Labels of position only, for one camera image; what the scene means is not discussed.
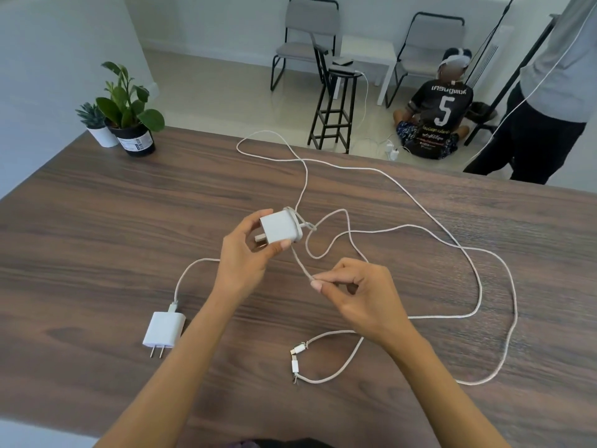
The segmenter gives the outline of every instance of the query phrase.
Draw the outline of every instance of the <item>number 5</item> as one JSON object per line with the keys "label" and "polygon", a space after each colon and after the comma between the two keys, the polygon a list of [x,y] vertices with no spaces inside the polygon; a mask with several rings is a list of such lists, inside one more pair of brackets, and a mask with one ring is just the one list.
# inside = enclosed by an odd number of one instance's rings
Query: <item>number 5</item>
{"label": "number 5", "polygon": [[450,115],[452,114],[452,110],[446,107],[446,102],[454,102],[456,99],[454,97],[444,96],[442,97],[442,102],[439,104],[439,109],[442,110],[445,115],[444,119],[435,118],[435,125],[439,127],[443,127],[448,123],[450,119]]}

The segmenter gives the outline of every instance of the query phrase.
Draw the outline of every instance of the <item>white side table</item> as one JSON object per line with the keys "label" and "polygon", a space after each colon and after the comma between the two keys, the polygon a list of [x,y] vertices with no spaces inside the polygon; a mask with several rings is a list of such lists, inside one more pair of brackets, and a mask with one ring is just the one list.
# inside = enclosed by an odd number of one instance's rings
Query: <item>white side table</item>
{"label": "white side table", "polygon": [[[392,79],[392,72],[396,66],[396,51],[394,44],[388,40],[367,39],[364,37],[348,36],[342,37],[341,50],[338,56],[350,58],[362,63],[381,64],[387,66],[386,78],[383,81],[382,89],[377,99],[377,105],[383,104],[383,97]],[[338,99],[340,81],[336,84],[334,98]]]}

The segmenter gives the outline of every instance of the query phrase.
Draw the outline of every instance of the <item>gray shirt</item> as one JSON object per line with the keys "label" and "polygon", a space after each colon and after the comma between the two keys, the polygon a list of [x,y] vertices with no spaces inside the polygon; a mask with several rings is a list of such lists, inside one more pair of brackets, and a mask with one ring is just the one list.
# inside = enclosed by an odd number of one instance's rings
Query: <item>gray shirt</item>
{"label": "gray shirt", "polygon": [[588,122],[597,106],[597,0],[570,0],[558,19],[547,50],[521,69],[521,89],[528,103],[551,118]]}

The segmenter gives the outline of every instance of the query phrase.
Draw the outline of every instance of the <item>table surface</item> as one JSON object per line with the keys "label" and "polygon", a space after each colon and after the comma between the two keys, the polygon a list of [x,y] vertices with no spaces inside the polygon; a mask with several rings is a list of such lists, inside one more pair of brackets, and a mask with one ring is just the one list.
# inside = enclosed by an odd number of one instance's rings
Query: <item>table surface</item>
{"label": "table surface", "polygon": [[[246,214],[294,205],[300,163],[240,155],[236,139],[167,128],[158,150],[135,159],[84,134],[0,202],[0,418],[101,435],[160,364],[141,345],[154,311],[168,308],[184,268],[217,257]],[[248,152],[289,158],[285,147]],[[463,245],[510,266],[520,321],[502,372],[465,391],[513,446],[597,445],[597,196],[477,176],[440,174],[297,148],[302,157],[374,166],[398,179]],[[350,211],[354,229],[403,223],[440,233],[389,180],[309,165],[301,214]],[[323,252],[345,229],[333,217],[313,236]],[[477,288],[466,259],[419,230],[355,235],[385,264],[411,315],[463,314]],[[313,273],[356,254],[342,238]],[[512,321],[509,284],[489,255],[471,253],[485,287],[478,315],[415,325],[460,379],[496,367]],[[179,307],[192,318],[216,265],[185,278]],[[286,252],[229,325],[181,446],[250,437],[314,437],[337,447],[436,447],[418,402],[391,359],[364,342],[346,371],[323,385],[292,383],[288,351],[346,324]],[[301,354],[301,372],[326,377],[357,341],[343,335]]]}
{"label": "table surface", "polygon": [[366,63],[393,66],[396,64],[394,44],[388,40],[368,39],[358,36],[342,36],[340,55]]}

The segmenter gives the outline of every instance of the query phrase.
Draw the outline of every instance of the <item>hand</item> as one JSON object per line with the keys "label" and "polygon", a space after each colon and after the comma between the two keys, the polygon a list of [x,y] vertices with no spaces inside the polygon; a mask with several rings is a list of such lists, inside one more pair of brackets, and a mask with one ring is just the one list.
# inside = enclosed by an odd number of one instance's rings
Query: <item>hand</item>
{"label": "hand", "polygon": [[[311,286],[324,294],[354,331],[387,348],[415,330],[385,267],[344,258],[329,272],[318,273]],[[338,284],[345,284],[350,297]]]}
{"label": "hand", "polygon": [[259,227],[261,217],[272,213],[272,209],[265,209],[249,215],[222,242],[220,265],[212,294],[217,294],[219,299],[230,299],[235,308],[261,282],[267,261],[290,247],[290,240],[281,240],[256,253],[249,249],[247,236]]}

